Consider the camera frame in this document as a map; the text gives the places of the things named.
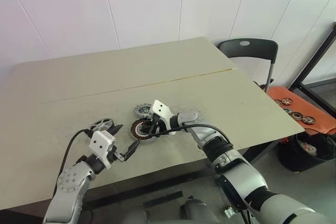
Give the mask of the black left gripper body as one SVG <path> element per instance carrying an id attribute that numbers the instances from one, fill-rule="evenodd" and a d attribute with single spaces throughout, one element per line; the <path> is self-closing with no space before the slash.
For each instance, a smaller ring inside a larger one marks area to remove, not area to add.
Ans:
<path id="1" fill-rule="evenodd" d="M 123 154 L 117 152 L 115 145 L 110 145 L 107 149 L 107 160 L 109 163 L 113 163 L 114 161 L 124 162 L 125 157 Z"/>

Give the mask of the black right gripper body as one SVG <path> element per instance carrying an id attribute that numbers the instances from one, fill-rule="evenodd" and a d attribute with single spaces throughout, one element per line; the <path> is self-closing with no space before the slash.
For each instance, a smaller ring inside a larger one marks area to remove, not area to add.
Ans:
<path id="1" fill-rule="evenodd" d="M 152 127 L 150 128 L 150 133 L 156 131 L 157 129 L 161 130 L 160 128 L 160 116 L 157 114 L 152 115 Z"/>

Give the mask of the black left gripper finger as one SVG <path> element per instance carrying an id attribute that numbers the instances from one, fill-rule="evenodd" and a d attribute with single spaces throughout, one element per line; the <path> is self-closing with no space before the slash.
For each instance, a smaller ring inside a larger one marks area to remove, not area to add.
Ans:
<path id="1" fill-rule="evenodd" d="M 140 144 L 140 140 L 136 140 L 128 147 L 128 150 L 125 153 L 121 154 L 123 158 L 122 159 L 123 162 L 126 162 L 134 154 L 139 144 Z"/>
<path id="2" fill-rule="evenodd" d="M 123 127 L 123 124 L 114 125 L 108 128 L 108 134 L 115 136 Z"/>

